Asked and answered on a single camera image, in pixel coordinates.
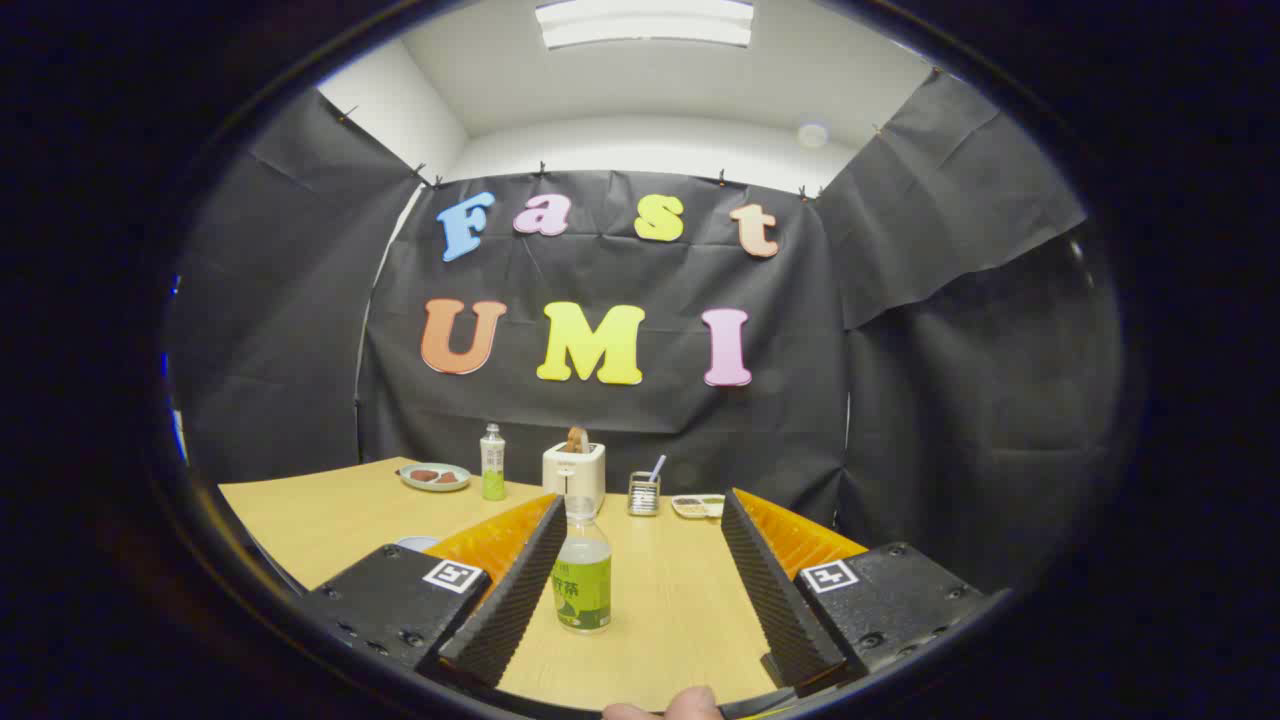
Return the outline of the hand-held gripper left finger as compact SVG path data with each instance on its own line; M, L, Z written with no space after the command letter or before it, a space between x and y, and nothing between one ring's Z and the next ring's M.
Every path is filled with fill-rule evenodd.
M493 688L566 536L564 497L543 495L425 551L380 546L301 603L358 653Z

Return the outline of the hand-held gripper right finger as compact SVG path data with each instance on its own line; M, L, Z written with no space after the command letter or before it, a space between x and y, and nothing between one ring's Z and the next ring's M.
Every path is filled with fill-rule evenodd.
M800 696L899 665L997 602L909 543L868 548L745 489L721 530L774 678Z

